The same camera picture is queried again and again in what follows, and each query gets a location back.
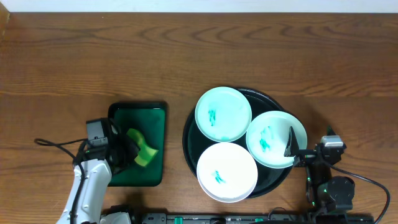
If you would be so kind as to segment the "green yellow sponge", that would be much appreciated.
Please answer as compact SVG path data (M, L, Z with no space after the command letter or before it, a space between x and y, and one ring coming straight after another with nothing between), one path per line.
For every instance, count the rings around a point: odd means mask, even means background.
M129 129L127 131L127 135L136 143L139 148L139 152L134 161L141 167L147 167L157 155L158 150L150 147L146 143L144 135L136 129Z

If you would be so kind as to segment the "mint green plate top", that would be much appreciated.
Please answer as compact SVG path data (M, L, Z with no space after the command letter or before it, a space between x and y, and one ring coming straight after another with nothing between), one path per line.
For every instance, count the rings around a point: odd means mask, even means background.
M237 89L219 86L206 91L194 109L201 133L215 142L232 142L242 137L251 121L248 99Z

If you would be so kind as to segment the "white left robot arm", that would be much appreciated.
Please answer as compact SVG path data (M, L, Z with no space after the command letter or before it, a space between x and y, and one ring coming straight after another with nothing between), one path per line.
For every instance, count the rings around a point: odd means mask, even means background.
M112 119L86 122L88 139L73 159L74 180L59 223L99 223L108 184L126 170L139 148Z

